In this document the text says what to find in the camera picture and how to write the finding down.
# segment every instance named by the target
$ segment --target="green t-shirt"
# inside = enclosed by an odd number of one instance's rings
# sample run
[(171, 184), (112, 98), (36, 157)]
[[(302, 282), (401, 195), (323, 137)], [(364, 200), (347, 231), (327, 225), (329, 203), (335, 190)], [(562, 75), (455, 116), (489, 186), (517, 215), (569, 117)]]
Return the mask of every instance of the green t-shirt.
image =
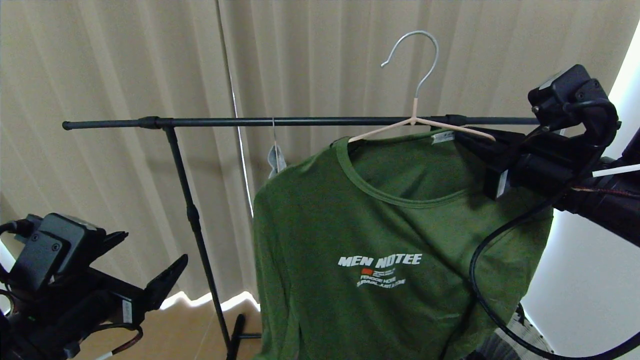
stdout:
[[(255, 359), (459, 359), (496, 326), (474, 301), (471, 255), (542, 201), (481, 191), (484, 165), (434, 133), (347, 138), (285, 169), (255, 197), (262, 306)], [(549, 209), (484, 251), (477, 280), (509, 320), (547, 242)]]

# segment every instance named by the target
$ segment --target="beige curtain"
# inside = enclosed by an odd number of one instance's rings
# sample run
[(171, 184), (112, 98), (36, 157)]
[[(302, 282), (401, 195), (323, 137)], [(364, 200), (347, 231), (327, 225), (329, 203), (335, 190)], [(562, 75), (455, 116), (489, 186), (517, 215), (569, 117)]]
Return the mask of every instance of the beige curtain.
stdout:
[[(208, 289), (164, 133), (67, 132), (62, 121), (233, 117), (234, 98), (240, 117), (409, 115), (432, 45), (409, 38), (380, 63), (416, 29), (441, 50), (420, 91), (421, 115), (529, 116), (527, 92), (574, 63), (611, 88), (640, 4), (3, 1), (0, 15), (1, 220), (57, 211), (129, 231), (95, 265), (138, 286), (188, 253), (175, 290), (195, 299)], [(295, 163), (367, 130), (279, 127), (276, 135)], [(248, 202), (271, 170), (273, 129), (242, 128), (242, 142), (233, 127), (177, 133), (220, 295), (255, 294)]]

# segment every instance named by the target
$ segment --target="tan floor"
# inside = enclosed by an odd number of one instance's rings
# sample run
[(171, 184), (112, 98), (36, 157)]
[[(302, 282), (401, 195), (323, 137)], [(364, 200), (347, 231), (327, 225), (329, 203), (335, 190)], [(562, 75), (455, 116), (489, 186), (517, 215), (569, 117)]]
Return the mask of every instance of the tan floor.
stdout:
[[(260, 313), (250, 302), (243, 302), (225, 312), (229, 334), (238, 314), (246, 316), (245, 332), (260, 332)], [(178, 302), (164, 311), (147, 313), (142, 323), (145, 336), (132, 348), (115, 355), (113, 360), (224, 360), (227, 351), (213, 305), (208, 302), (188, 307)], [(134, 335), (121, 329), (106, 330), (91, 335), (81, 345), (75, 359), (94, 360)], [(260, 350), (260, 339), (242, 340), (238, 360), (249, 360)]]

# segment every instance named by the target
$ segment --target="shirt sleeve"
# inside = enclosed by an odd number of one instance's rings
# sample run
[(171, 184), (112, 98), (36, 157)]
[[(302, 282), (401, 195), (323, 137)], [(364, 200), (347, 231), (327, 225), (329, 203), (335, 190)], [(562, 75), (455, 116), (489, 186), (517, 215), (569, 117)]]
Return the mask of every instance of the shirt sleeve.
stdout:
[(253, 246), (262, 317), (262, 350), (254, 360), (289, 360), (298, 352), (300, 326), (290, 308), (289, 279), (267, 186), (253, 203)]

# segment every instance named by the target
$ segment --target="shirt neckline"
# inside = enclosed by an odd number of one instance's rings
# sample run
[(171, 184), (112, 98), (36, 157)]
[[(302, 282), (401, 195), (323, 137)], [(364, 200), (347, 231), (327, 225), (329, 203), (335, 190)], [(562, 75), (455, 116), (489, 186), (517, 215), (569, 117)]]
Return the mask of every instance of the shirt neckline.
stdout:
[[(401, 143), (401, 142), (409, 142), (409, 141), (415, 141), (415, 140), (425, 140), (434, 134), (441, 133), (444, 131), (446, 131), (446, 129), (430, 131), (428, 133), (422, 133), (422, 134), (398, 136), (395, 138), (388, 138), (388, 139), (381, 139), (381, 140), (359, 140), (359, 141), (367, 142), (371, 144)], [(373, 185), (369, 184), (367, 181), (365, 181), (365, 179), (362, 179), (360, 174), (358, 174), (356, 169), (353, 167), (351, 159), (349, 158), (348, 145), (349, 145), (349, 137), (341, 138), (335, 142), (336, 155), (338, 158), (338, 162), (340, 163), (340, 167), (342, 168), (342, 171), (355, 186), (357, 186), (366, 194), (378, 200), (382, 200), (389, 204), (403, 206), (406, 208), (432, 208), (434, 206), (443, 205), (448, 202), (457, 200), (460, 197), (470, 192), (470, 189), (466, 188), (466, 189), (458, 190), (457, 192), (454, 192), (454, 193), (450, 193), (449, 195), (445, 195), (443, 197), (438, 197), (435, 199), (428, 199), (428, 200), (411, 200), (411, 199), (405, 199), (402, 197), (397, 197), (389, 193), (385, 193), (382, 190), (375, 188)]]

